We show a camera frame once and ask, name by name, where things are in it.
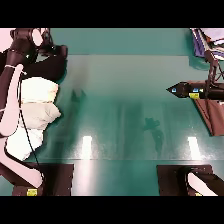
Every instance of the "brown cloth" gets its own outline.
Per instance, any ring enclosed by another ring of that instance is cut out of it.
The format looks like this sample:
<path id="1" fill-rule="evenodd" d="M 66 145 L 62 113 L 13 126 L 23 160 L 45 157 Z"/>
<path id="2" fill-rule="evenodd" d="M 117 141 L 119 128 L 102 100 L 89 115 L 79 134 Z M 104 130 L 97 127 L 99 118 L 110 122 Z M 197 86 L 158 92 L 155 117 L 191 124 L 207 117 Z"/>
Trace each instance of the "brown cloth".
<path id="1" fill-rule="evenodd" d="M 213 136 L 224 135 L 224 105 L 217 100 L 194 100 Z"/>

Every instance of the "black cable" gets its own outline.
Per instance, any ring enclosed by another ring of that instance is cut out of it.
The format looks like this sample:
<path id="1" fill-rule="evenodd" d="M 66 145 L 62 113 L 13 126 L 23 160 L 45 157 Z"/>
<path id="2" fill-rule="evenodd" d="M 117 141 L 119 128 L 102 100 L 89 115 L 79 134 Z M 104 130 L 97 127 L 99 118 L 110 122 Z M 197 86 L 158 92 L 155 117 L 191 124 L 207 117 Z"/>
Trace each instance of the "black cable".
<path id="1" fill-rule="evenodd" d="M 33 149 L 33 147 L 32 147 L 32 144 L 31 144 L 31 142 L 30 142 L 29 133 L 28 133 L 28 131 L 27 131 L 26 124 L 25 124 L 24 117 L 23 117 L 23 112 L 22 112 L 22 109 L 21 109 L 21 103 L 22 103 L 22 101 L 21 101 L 22 79 L 20 79 L 19 84 L 20 84 L 20 88 L 19 88 L 19 107 L 20 107 L 20 115 L 21 115 L 21 118 L 22 118 L 22 122 L 23 122 L 24 129 L 25 129 L 25 131 L 26 131 L 26 136 L 27 136 L 27 139 L 28 139 L 30 148 L 31 148 L 31 150 L 32 150 L 32 152 L 33 152 L 33 154 L 34 154 L 35 160 L 36 160 L 36 162 L 37 162 L 38 170 L 40 171 L 40 174 L 41 174 L 43 183 L 45 183 L 46 179 L 45 179 L 45 176 L 44 176 L 43 172 L 41 171 L 41 167 L 40 167 L 40 164 L 39 164 L 39 162 L 38 162 L 36 153 L 35 153 L 35 151 L 34 151 L 34 149 Z"/>

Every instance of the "yellow label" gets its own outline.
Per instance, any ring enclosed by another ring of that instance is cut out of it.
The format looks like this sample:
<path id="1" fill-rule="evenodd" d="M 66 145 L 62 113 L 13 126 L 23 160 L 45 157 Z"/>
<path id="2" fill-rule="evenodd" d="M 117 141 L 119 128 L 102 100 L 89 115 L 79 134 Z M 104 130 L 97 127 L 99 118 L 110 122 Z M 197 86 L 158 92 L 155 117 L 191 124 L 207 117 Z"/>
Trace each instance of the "yellow label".
<path id="1" fill-rule="evenodd" d="M 195 196 L 202 196 L 200 193 L 195 193 Z"/>
<path id="2" fill-rule="evenodd" d="M 190 98 L 199 99 L 199 93 L 189 93 Z"/>
<path id="3" fill-rule="evenodd" d="M 37 189 L 28 189 L 27 196 L 37 196 Z"/>

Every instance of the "clothing pile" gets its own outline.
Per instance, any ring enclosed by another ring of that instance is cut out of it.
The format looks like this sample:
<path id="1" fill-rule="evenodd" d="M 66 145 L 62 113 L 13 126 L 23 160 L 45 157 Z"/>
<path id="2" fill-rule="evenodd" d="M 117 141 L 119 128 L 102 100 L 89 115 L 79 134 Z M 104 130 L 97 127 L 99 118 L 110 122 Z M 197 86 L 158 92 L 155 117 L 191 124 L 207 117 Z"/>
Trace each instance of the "clothing pile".
<path id="1" fill-rule="evenodd" d="M 21 110 L 28 131 L 30 143 L 35 150 L 43 142 L 43 131 L 49 123 L 61 116 L 53 104 L 58 85 L 41 77 L 25 79 L 21 84 Z M 32 152 L 22 118 L 16 132 L 8 138 L 7 152 L 23 161 Z"/>
<path id="2" fill-rule="evenodd" d="M 191 28 L 194 53 L 204 57 L 204 52 L 210 50 L 219 60 L 224 60 L 224 28 Z"/>

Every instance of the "green table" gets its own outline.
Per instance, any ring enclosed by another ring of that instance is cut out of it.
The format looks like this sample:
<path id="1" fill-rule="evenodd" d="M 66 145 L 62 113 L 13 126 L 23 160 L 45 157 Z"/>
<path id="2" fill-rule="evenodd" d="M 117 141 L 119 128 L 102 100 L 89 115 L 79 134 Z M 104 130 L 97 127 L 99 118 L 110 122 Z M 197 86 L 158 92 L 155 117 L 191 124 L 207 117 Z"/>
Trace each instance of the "green table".
<path id="1" fill-rule="evenodd" d="M 224 178 L 223 137 L 210 137 L 190 99 L 166 88 L 204 80 L 187 29 L 53 29 L 67 74 L 40 162 L 74 163 L 72 195 L 158 195 L 157 164 L 211 164 Z M 34 161 L 31 156 L 27 161 Z M 0 193 L 11 185 L 1 181 Z"/>

